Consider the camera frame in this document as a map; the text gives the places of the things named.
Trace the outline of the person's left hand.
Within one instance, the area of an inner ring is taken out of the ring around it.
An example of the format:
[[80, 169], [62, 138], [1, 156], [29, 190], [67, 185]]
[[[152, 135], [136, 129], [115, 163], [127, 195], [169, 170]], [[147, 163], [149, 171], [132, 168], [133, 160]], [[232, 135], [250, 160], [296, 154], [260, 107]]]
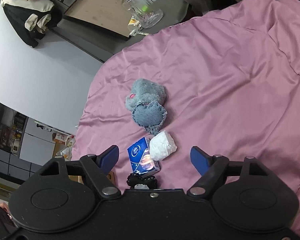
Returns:
[[1, 202], [0, 207], [8, 214], [10, 218], [12, 218], [7, 203]]

